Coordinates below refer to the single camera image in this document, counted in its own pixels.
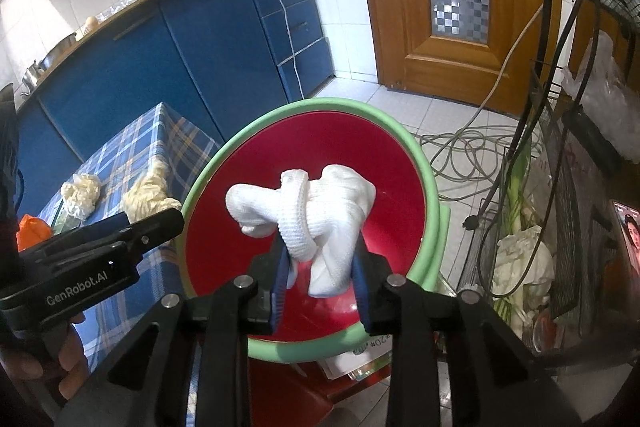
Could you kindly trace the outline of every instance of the silver bolt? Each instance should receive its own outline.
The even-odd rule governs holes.
[[[254,278],[250,275],[239,275],[234,279],[237,288],[249,288],[254,283]]]
[[[480,296],[471,290],[464,290],[460,294],[460,298],[467,304],[478,304],[478,302],[480,302]]]
[[[165,308],[175,308],[180,303],[180,296],[175,293],[167,293],[160,301]]]
[[[389,283],[389,286],[393,286],[393,288],[399,288],[406,283],[406,279],[404,275],[400,275],[399,273],[392,273],[389,277],[386,278],[386,282]]]

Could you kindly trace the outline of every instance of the drawer handle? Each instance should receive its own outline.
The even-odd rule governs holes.
[[[118,33],[113,40],[117,41],[120,40],[121,38],[123,38],[125,35],[131,33],[133,30],[135,30],[136,28],[138,28],[139,26],[142,26],[145,22],[150,21],[151,19],[154,18],[154,15],[149,15],[143,19],[140,19],[137,22],[134,22],[131,26],[129,26],[126,30],[121,31],[120,33]]]
[[[304,28],[305,26],[309,26],[309,23],[301,22],[300,24],[296,24],[295,26],[289,28],[289,31],[297,32],[299,29]]]

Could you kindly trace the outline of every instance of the plaid tablecloth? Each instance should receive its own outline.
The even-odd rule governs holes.
[[[168,195],[184,203],[191,185],[219,148],[166,104],[157,105],[127,125],[78,169],[78,173],[97,175],[102,182],[100,200],[85,224],[121,212],[122,195],[148,171],[155,158],[168,165]],[[58,193],[39,217],[51,225],[61,203]],[[87,311],[86,322],[77,326],[91,370],[165,293],[183,293],[172,244],[148,252],[138,272],[138,283]]]

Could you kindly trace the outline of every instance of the phone screen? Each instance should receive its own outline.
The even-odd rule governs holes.
[[[640,277],[640,212],[616,201],[613,201],[613,209],[622,230],[631,268],[634,275]]]

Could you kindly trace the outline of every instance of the human hand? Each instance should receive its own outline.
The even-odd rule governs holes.
[[[84,314],[73,317],[72,324],[84,322]],[[58,386],[60,394],[67,400],[80,389],[84,381],[89,377],[89,364],[84,356],[82,341],[76,328],[70,327],[60,354],[60,365],[68,374]],[[40,363],[28,353],[0,346],[0,363],[9,378],[13,380],[37,380],[43,375]]]

